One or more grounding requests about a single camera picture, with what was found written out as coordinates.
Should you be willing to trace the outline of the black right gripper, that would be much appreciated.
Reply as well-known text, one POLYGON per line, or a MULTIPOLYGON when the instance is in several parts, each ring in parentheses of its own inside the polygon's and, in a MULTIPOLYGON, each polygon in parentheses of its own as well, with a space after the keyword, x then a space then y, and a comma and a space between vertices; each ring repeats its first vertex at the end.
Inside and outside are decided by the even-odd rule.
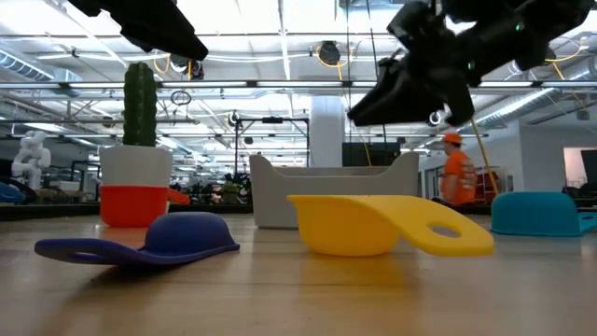
POLYGON ((376 86, 351 108, 356 126, 425 122, 446 106, 446 122, 460 126, 475 109, 456 35, 424 1, 404 5, 387 25, 407 50, 401 60, 383 58, 376 86))

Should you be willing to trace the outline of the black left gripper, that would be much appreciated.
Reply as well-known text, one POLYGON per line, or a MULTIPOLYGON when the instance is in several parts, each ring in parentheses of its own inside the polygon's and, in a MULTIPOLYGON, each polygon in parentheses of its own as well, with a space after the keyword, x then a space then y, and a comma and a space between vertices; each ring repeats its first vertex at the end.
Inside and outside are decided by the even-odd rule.
POLYGON ((121 34, 145 52, 153 49, 203 61, 209 49, 172 0, 67 0, 88 17, 102 11, 120 25, 121 34))

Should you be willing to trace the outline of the yellow measuring cup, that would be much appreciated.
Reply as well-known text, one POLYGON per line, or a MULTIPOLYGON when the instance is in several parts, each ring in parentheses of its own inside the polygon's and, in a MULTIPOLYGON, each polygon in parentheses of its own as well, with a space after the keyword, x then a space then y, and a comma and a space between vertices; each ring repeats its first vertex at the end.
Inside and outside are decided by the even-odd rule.
POLYGON ((390 252, 400 239, 443 257, 490 255, 494 239, 470 218, 409 195, 289 195, 312 251, 338 257, 390 252))

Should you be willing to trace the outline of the grey plastic basket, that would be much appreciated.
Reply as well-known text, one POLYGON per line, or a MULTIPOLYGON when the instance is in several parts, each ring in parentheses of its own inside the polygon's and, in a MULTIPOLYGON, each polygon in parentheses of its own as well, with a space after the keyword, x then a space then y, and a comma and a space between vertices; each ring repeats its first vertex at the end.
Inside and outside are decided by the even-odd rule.
POLYGON ((298 227, 289 195, 418 194, 419 155, 406 153, 389 166, 275 167, 263 156, 249 158, 255 224, 260 229, 298 227))

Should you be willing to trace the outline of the red measuring cup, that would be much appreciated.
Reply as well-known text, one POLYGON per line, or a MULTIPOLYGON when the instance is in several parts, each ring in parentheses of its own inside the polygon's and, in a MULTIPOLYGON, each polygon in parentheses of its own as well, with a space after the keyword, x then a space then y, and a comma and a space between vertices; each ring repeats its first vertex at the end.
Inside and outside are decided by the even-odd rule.
POLYGON ((100 218, 113 228, 145 228, 168 211, 169 203, 189 204, 186 194, 167 187, 101 186, 100 218))

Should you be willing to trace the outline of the teal measuring cup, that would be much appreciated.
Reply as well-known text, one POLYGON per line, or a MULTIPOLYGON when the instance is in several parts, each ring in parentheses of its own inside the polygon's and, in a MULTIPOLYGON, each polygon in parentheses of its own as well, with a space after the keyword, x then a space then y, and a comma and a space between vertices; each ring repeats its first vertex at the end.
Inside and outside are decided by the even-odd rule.
POLYGON ((597 230, 597 212, 578 211, 561 192, 500 194, 492 202, 491 217, 491 232, 504 235, 581 237, 597 230))

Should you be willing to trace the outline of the small navy measuring cup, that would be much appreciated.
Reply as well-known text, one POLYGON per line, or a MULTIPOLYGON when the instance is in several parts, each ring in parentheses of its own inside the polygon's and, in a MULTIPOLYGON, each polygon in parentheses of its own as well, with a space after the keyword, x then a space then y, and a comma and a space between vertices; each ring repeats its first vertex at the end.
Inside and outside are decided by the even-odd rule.
POLYGON ((158 217, 150 224, 139 248, 100 238, 55 238, 36 242, 34 252, 75 264, 174 266, 239 249, 223 217, 179 212, 158 217))

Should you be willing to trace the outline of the white building column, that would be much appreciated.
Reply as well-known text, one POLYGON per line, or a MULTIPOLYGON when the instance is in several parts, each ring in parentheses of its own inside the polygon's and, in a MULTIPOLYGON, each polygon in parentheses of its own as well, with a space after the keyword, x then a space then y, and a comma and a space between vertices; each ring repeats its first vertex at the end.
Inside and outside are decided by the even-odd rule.
POLYGON ((340 164, 344 136, 344 104, 340 96, 314 96, 310 116, 310 143, 319 165, 340 164))

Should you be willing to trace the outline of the green cactus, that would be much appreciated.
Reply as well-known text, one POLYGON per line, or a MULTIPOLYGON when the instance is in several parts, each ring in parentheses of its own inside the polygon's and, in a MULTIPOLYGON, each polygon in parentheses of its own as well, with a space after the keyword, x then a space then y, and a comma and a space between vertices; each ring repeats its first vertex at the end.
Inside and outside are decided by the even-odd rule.
POLYGON ((157 84, 154 72, 146 63, 129 65, 123 92, 123 144, 154 147, 157 138, 157 84))

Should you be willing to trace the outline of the person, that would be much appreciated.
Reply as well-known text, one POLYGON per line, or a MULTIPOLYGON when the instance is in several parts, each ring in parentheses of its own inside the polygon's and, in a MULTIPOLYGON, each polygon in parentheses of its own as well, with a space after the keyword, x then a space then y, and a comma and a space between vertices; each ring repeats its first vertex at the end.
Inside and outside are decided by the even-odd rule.
POLYGON ((461 206, 475 201, 476 168, 465 152, 463 140, 458 133, 447 133, 443 137, 447 160, 441 178, 441 196, 451 205, 461 206))

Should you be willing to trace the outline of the black gantry stand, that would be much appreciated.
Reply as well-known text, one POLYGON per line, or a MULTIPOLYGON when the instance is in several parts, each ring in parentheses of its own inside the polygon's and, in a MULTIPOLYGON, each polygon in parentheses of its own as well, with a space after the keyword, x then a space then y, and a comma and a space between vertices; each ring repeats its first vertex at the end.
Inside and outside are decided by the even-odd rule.
POLYGON ((241 118, 238 117, 232 122, 234 125, 234 169, 238 170, 238 159, 239 159, 239 139, 245 135, 245 133, 256 123, 262 124, 283 124, 289 122, 293 125, 298 132, 305 138, 306 146, 304 148, 307 167, 311 166, 311 137, 310 137, 310 119, 309 118, 284 118, 284 117, 263 117, 263 118, 241 118))

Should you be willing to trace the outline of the red tool cart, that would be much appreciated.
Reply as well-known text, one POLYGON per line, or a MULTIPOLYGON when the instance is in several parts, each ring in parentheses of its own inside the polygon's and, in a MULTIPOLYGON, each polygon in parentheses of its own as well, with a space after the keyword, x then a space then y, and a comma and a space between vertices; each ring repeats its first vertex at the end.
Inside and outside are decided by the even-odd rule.
POLYGON ((496 172, 477 172, 475 203, 490 204, 500 192, 500 177, 496 172))

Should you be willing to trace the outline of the white hexagonal plant pot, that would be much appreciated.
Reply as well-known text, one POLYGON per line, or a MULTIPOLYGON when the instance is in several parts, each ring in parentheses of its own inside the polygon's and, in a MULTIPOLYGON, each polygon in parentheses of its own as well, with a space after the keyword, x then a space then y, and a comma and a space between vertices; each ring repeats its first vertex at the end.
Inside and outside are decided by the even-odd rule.
POLYGON ((104 186, 168 187, 173 155, 160 147, 115 146, 99 149, 104 186))

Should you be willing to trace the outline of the small potted plant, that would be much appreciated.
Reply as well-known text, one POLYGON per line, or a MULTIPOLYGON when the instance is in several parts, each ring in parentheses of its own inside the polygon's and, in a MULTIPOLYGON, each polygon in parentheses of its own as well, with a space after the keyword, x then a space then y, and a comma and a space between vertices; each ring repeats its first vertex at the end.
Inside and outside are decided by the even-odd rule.
POLYGON ((226 181, 221 187, 222 199, 227 204, 237 204, 239 202, 239 187, 232 181, 226 181))

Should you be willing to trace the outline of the white humanoid robot figure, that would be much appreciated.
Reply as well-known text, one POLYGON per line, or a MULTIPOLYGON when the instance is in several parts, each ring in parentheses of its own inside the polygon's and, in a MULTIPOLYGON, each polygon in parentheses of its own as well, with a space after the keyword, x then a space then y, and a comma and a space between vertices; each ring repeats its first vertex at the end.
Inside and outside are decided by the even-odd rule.
POLYGON ((11 164, 12 176, 30 189, 41 187, 42 170, 51 164, 51 152, 43 142, 47 134, 42 131, 28 131, 20 140, 20 149, 11 164))

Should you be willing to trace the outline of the black monitor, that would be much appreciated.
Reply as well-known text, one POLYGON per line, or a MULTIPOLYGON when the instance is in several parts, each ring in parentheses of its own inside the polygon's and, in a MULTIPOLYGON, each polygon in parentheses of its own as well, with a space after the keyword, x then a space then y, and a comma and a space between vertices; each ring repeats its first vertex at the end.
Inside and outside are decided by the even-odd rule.
POLYGON ((588 183, 597 183, 597 149, 580 151, 588 183))

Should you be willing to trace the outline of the black wall screen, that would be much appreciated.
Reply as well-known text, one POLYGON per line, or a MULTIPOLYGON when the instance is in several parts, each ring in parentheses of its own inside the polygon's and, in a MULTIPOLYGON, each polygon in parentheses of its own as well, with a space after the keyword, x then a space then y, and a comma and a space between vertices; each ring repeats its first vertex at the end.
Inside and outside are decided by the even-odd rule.
POLYGON ((401 145, 394 143, 343 143, 343 167, 389 166, 400 156, 401 145))

